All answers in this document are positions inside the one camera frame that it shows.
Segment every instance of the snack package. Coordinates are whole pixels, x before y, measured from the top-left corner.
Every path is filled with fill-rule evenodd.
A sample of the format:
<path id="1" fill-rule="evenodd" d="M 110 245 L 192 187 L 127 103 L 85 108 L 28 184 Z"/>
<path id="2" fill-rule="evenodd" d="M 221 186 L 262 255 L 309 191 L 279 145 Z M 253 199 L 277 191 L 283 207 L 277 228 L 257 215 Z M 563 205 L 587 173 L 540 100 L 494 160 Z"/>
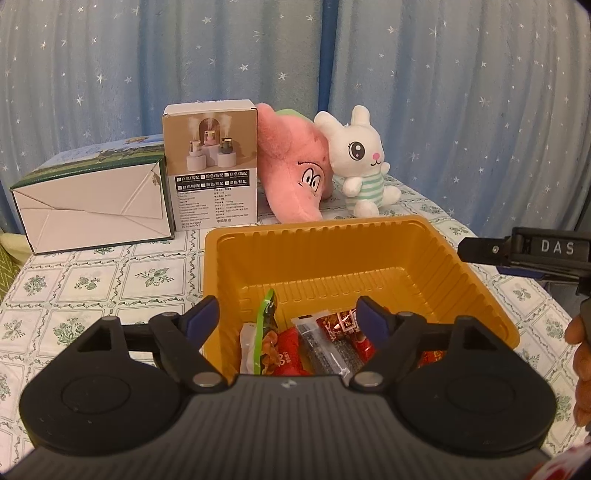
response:
<path id="1" fill-rule="evenodd" d="M 357 351 L 361 361 L 366 364 L 375 354 L 375 348 L 369 339 L 362 333 L 357 332 L 349 335 L 351 345 Z"/>
<path id="2" fill-rule="evenodd" d="M 277 323 L 275 322 L 275 291 L 267 292 L 256 317 L 256 332 L 252 350 L 253 373 L 271 375 L 279 365 L 277 352 Z"/>
<path id="3" fill-rule="evenodd" d="M 240 361 L 240 373 L 252 375 L 255 372 L 254 348 L 256 337 L 256 323 L 245 323 L 240 330 L 240 347 L 242 360 Z"/>
<path id="4" fill-rule="evenodd" d="M 345 312 L 328 313 L 319 317 L 316 322 L 322 328 L 331 342 L 341 340 L 346 335 L 358 333 L 357 315 L 355 309 Z"/>
<path id="5" fill-rule="evenodd" d="M 418 361 L 417 368 L 421 368 L 427 364 L 438 362 L 445 356 L 445 352 L 441 350 L 435 350 L 432 352 L 423 352 L 421 359 Z"/>
<path id="6" fill-rule="evenodd" d="M 330 315 L 330 312 L 299 317 L 292 319 L 291 322 L 301 336 L 315 373 L 317 375 L 340 375 L 345 385 L 348 385 L 353 375 L 352 371 L 335 344 L 328 340 L 317 323 L 317 319 L 327 315 Z"/>
<path id="7" fill-rule="evenodd" d="M 301 364 L 300 359 L 300 334 L 295 327 L 291 327 L 277 336 L 277 352 L 279 353 L 279 366 L 275 368 L 273 375 L 310 375 Z"/>

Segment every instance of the finger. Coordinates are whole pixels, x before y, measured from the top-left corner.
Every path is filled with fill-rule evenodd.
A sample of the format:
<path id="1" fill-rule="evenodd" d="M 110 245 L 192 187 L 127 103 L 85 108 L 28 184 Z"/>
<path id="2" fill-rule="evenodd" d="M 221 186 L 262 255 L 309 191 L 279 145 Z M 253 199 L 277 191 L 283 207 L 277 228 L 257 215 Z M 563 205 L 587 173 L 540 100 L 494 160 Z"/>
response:
<path id="1" fill-rule="evenodd" d="M 591 347 L 583 342 L 573 357 L 573 370 L 582 381 L 591 380 Z"/>
<path id="2" fill-rule="evenodd" d="M 579 380 L 574 391 L 574 398 L 580 408 L 591 411 L 591 381 L 582 382 Z"/>
<path id="3" fill-rule="evenodd" d="M 566 327 L 566 331 L 564 333 L 564 340 L 566 343 L 571 345 L 578 345 L 584 342 L 586 339 L 586 332 L 585 326 L 583 324 L 583 319 L 580 315 L 577 315 L 574 319 L 571 320 L 569 326 Z"/>
<path id="4" fill-rule="evenodd" d="M 591 421 L 591 411 L 582 409 L 579 404 L 574 406 L 573 416 L 577 427 L 584 427 Z"/>

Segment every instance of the striped shirt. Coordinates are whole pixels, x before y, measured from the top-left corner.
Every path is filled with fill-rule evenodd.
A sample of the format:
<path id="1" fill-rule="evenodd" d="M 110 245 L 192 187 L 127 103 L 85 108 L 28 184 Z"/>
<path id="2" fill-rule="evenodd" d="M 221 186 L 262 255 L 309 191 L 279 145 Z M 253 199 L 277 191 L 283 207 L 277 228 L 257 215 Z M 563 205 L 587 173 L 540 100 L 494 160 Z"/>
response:
<path id="1" fill-rule="evenodd" d="M 347 209 L 353 210 L 359 200 L 371 200 L 378 207 L 382 205 L 382 195 L 384 194 L 384 175 L 377 172 L 369 177 L 362 177 L 363 183 L 361 190 L 355 197 L 347 197 Z"/>

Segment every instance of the tablecloth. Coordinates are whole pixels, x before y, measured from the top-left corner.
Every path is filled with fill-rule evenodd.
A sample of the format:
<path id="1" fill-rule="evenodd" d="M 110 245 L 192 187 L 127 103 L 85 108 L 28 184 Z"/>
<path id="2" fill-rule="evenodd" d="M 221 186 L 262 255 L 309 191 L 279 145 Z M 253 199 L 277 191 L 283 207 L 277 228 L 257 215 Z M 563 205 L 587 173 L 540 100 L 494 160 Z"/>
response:
<path id="1" fill-rule="evenodd" d="M 402 191 L 390 216 L 422 215 L 453 246 L 473 233 L 439 206 L 392 177 Z M 325 219 L 347 218 L 340 192 L 322 203 Z M 276 223 L 259 193 L 259 222 Z M 114 314 L 124 324 L 187 311 L 203 296 L 203 256 L 207 230 L 178 232 L 174 240 L 79 252 L 38 255 L 18 274 L 0 306 L 0 470 L 18 462 L 31 443 L 18 415 L 27 382 L 99 317 Z M 521 335 L 516 351 L 552 386 L 558 410 L 544 447 L 551 455 L 583 441 L 572 408 L 575 348 L 565 343 L 569 317 L 536 282 L 499 275 L 472 265 L 515 322 Z M 149 354 L 133 353 L 151 362 Z"/>

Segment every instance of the orange plastic tray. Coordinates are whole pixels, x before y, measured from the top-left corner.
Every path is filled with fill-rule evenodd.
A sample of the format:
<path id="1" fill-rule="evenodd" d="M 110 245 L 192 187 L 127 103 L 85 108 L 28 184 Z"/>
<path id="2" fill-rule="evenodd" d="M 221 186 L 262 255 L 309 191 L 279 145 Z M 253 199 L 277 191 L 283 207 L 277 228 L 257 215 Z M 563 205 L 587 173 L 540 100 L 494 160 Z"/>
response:
<path id="1" fill-rule="evenodd" d="M 512 348 L 516 327 L 470 267 L 420 216 L 220 228 L 205 240 L 204 294 L 220 303 L 205 357 L 231 379 L 240 366 L 242 324 L 255 322 L 269 288 L 281 330 L 290 319 L 341 311 L 369 295 L 391 312 L 431 323 L 472 315 Z"/>

